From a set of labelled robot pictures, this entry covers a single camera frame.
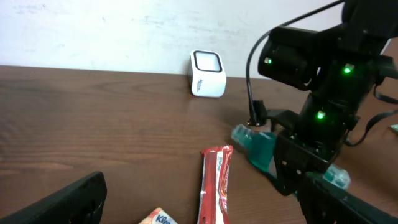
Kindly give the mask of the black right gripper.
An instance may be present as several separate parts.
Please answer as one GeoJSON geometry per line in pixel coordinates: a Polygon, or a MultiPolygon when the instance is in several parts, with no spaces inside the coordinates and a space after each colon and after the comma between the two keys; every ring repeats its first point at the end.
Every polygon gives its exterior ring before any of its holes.
{"type": "Polygon", "coordinates": [[[326,172],[348,132],[356,126],[358,108],[357,104],[326,100],[311,93],[299,114],[270,110],[272,126],[284,127],[274,148],[275,187],[282,195],[296,192],[306,172],[326,172]]]}

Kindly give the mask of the orange red snack bar wrapper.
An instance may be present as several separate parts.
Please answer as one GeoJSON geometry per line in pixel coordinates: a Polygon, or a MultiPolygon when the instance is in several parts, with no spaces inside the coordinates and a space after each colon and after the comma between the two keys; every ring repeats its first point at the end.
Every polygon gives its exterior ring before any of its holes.
{"type": "Polygon", "coordinates": [[[202,150],[203,172],[198,224],[230,224],[228,217],[228,178],[233,147],[202,150]]]}

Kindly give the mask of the pale green snack packet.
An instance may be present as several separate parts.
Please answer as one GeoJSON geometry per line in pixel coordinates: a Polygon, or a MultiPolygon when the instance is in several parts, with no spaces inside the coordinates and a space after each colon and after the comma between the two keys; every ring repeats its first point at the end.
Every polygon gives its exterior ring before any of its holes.
{"type": "Polygon", "coordinates": [[[398,134],[398,125],[397,125],[397,124],[394,124],[394,125],[389,126],[389,129],[390,129],[393,133],[398,134]]]}

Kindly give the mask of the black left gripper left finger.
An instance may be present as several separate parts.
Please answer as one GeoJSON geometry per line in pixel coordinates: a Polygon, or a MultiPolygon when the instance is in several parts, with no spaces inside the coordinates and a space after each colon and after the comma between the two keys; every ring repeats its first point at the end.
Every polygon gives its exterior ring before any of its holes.
{"type": "Polygon", "coordinates": [[[104,174],[95,171],[1,219],[3,224],[99,224],[107,196],[104,174]]]}

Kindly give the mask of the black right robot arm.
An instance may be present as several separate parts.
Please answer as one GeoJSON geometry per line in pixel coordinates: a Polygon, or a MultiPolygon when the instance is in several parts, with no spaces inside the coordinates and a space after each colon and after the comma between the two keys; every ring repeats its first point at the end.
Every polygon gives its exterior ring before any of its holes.
{"type": "Polygon", "coordinates": [[[270,31],[258,72],[308,92],[300,113],[251,103],[257,125],[282,126],[273,152],[281,194],[296,192],[307,172],[326,172],[348,143],[362,101],[386,77],[397,77],[393,59],[382,54],[395,37],[393,0],[344,1],[341,24],[320,32],[287,26],[270,31]]]}

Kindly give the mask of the small orange tissue pack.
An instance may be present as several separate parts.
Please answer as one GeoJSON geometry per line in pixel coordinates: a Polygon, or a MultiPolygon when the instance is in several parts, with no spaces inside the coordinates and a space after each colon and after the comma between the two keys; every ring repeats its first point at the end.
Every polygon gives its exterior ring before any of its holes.
{"type": "Polygon", "coordinates": [[[177,224],[177,222],[159,207],[141,220],[139,224],[177,224]]]}

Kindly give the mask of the teal Listerine mouthwash bottle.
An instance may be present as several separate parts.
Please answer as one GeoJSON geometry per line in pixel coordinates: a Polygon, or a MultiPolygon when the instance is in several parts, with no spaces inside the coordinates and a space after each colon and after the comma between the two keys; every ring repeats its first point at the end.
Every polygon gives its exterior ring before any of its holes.
{"type": "MultiPolygon", "coordinates": [[[[255,168],[264,172],[277,184],[280,183],[274,160],[274,148],[277,140],[274,133],[255,132],[243,124],[239,124],[232,130],[231,139],[244,149],[248,161],[255,168]]],[[[349,173],[334,164],[324,173],[323,178],[343,190],[347,190],[351,184],[349,173]]]]}

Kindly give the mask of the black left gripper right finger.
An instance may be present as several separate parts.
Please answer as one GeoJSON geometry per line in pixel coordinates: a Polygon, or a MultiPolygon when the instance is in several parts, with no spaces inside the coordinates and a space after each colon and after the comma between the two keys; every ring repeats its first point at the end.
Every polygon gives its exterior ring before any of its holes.
{"type": "Polygon", "coordinates": [[[397,217],[351,195],[313,172],[305,174],[297,198],[307,223],[397,224],[397,217]]]}

